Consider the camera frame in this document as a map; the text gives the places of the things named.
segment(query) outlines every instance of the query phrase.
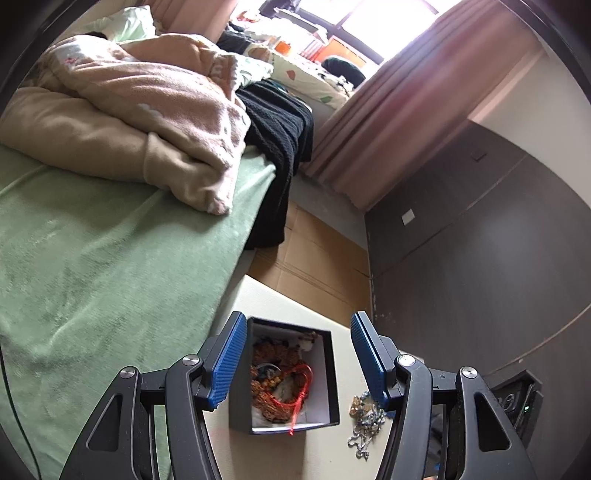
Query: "blue gripper pad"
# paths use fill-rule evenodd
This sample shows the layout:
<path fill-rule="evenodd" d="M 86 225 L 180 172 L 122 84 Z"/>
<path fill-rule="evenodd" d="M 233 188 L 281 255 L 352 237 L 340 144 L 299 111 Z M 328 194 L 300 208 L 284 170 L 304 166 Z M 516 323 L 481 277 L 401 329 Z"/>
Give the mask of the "blue gripper pad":
<path fill-rule="evenodd" d="M 387 378 L 394 372 L 394 360 L 385 351 L 365 312 L 357 312 L 351 317 L 351 341 L 369 393 L 380 407 L 386 408 L 390 400 Z"/>
<path fill-rule="evenodd" d="M 205 392 L 200 388 L 199 394 L 205 401 L 207 410 L 215 410 L 226 399 L 246 345 L 247 331 L 246 317 L 240 312 L 233 312 L 221 333 L 213 338 L 215 342 L 203 361 L 203 380 L 208 388 Z"/>

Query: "table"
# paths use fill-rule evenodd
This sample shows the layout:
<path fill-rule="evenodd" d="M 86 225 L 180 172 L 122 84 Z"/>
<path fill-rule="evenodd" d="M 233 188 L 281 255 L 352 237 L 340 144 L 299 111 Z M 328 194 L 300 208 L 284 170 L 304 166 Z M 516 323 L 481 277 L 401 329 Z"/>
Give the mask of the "table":
<path fill-rule="evenodd" d="M 369 446 L 369 459 L 357 459 L 347 446 L 353 430 L 349 407 L 354 395 L 367 386 L 351 343 L 349 329 L 284 297 L 251 277 L 244 276 L 219 309 L 212 334 L 221 331 L 233 311 L 323 330 L 333 336 L 338 384 L 340 424 L 307 432 L 248 435 L 228 427 L 228 400 L 215 412 L 204 412 L 213 452 L 223 480 L 370 480 L 376 477 L 388 441 L 392 421 Z"/>

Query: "box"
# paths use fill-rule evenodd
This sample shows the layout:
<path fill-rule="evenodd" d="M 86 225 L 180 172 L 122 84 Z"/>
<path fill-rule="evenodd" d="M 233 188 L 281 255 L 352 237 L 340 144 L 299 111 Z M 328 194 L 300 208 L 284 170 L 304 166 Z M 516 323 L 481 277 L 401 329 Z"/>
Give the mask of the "box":
<path fill-rule="evenodd" d="M 236 368 L 230 386 L 229 424 L 230 428 L 254 435 L 287 433 L 291 422 L 285 424 L 263 420 L 256 416 L 252 406 L 251 365 L 254 344 L 264 337 L 275 340 L 292 340 L 302 334 L 316 332 L 317 338 L 309 352 L 302 352 L 313 372 L 309 396 L 297 417 L 294 431 L 317 429 L 338 425 L 339 399 L 337 395 L 335 358 L 332 347 L 332 336 L 327 330 L 311 330 L 299 325 L 264 320 L 256 317 L 248 319 L 246 345 Z"/>

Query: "floor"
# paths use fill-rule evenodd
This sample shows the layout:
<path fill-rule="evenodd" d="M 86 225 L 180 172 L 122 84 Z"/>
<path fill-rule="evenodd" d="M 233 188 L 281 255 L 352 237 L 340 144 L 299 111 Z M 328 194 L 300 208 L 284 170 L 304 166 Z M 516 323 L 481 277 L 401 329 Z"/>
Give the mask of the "floor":
<path fill-rule="evenodd" d="M 363 214 L 346 197 L 297 176 L 285 242 L 243 252 L 225 297 L 244 275 L 348 327 L 353 312 L 371 305 Z"/>
<path fill-rule="evenodd" d="M 368 249 L 363 213 L 344 195 L 299 174 L 291 182 L 290 199 L 361 248 Z"/>
<path fill-rule="evenodd" d="M 347 327 L 353 312 L 369 311 L 367 251 L 295 202 L 285 242 L 258 249 L 247 274 Z"/>

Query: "curtain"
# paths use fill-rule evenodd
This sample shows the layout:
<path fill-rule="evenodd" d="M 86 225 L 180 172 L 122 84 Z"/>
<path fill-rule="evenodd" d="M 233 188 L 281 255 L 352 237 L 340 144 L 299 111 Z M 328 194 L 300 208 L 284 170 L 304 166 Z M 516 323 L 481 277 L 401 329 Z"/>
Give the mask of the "curtain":
<path fill-rule="evenodd" d="M 166 32 L 197 33 L 214 42 L 237 3 L 238 0 L 144 0 Z"/>
<path fill-rule="evenodd" d="M 384 63 L 319 130 L 306 174 L 369 210 L 541 48 L 496 0 L 463 0 Z"/>

